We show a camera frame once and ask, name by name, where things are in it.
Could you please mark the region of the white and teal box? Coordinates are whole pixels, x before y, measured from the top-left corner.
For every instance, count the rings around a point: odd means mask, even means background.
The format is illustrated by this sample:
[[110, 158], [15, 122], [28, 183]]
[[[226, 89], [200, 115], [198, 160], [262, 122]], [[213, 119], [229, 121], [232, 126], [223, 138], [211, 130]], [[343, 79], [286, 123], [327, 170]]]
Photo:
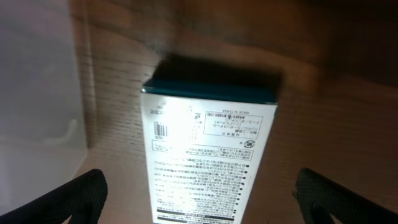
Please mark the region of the white and teal box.
[[154, 223], [241, 223], [278, 109], [275, 70], [166, 55], [141, 87]]

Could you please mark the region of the clear plastic container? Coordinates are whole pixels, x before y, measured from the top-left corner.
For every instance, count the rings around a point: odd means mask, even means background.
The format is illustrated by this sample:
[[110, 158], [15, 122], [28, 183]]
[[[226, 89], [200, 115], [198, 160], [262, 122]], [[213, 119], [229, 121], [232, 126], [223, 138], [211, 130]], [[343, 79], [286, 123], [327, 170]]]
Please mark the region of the clear plastic container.
[[87, 154], [84, 1], [1, 0], [1, 213], [71, 180]]

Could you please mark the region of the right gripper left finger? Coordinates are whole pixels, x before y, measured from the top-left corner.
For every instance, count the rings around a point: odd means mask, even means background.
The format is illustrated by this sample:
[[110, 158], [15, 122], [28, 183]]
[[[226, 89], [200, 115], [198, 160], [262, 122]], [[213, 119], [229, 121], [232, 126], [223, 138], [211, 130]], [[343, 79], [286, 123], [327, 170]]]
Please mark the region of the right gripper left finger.
[[97, 224], [108, 196], [103, 172], [92, 169], [49, 193], [1, 215], [1, 224]]

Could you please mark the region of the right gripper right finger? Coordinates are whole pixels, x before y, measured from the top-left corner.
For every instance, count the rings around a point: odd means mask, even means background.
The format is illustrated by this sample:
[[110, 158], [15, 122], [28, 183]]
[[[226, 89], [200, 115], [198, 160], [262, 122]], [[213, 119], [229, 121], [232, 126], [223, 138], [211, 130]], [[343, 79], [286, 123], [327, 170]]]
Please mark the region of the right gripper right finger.
[[308, 168], [298, 172], [293, 196], [305, 223], [397, 223], [395, 212]]

